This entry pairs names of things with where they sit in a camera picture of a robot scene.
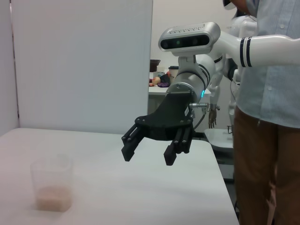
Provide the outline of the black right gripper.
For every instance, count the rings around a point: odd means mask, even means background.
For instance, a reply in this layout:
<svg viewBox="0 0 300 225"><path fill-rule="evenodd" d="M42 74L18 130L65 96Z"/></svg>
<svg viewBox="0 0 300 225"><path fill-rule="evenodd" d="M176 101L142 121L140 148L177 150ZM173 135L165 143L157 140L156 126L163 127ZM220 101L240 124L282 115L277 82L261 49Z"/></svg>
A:
<svg viewBox="0 0 300 225"><path fill-rule="evenodd" d="M169 93L155 112L135 119L135 124L122 136L122 155L129 162L144 137L171 141L164 152L165 163L172 166L177 154L190 152L193 120L190 118L191 93Z"/></svg>

